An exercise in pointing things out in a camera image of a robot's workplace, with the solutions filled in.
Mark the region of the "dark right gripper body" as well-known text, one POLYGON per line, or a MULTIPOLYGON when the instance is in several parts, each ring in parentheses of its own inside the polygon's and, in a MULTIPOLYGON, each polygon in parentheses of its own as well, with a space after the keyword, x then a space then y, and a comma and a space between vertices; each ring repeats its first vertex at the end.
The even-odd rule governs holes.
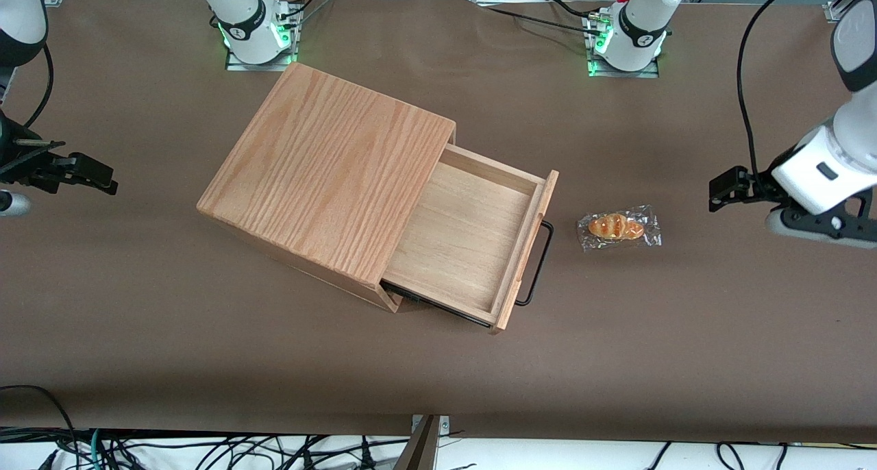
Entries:
POLYGON ((22 127, 1 112, 1 174, 9 170, 9 165, 18 158, 19 148, 16 140, 22 135, 22 127))

